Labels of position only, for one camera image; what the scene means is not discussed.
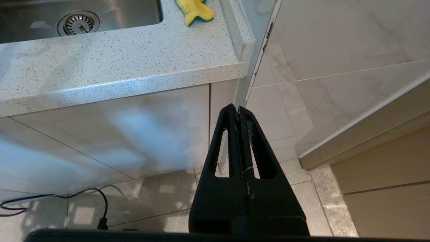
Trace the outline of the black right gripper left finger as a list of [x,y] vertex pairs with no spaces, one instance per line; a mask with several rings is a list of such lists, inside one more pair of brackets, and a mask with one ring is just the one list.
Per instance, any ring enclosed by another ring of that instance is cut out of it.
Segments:
[[[215,173],[224,133],[227,133],[229,176],[217,177]],[[228,104],[220,110],[201,171],[189,212],[189,232],[230,233],[232,220],[246,212],[238,112],[233,104]]]

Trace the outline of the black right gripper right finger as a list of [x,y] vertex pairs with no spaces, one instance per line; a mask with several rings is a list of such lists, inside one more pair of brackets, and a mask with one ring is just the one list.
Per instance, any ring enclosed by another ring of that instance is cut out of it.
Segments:
[[245,214],[239,233],[309,235],[307,219],[254,114],[239,108]]

